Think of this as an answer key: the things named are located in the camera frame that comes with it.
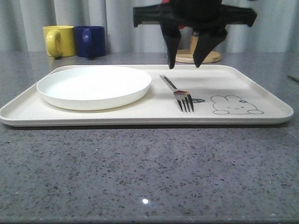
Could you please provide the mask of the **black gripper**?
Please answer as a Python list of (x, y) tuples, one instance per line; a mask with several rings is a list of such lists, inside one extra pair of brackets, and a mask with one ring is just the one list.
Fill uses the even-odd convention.
[(169, 69), (175, 67), (181, 40), (178, 26), (204, 30), (198, 34), (193, 53), (194, 64), (198, 68), (209, 53), (226, 39), (227, 31), (220, 27), (230, 24), (252, 27), (256, 17), (257, 13), (251, 8), (224, 5), (221, 0), (170, 0), (168, 3), (133, 8), (134, 27), (161, 24)]

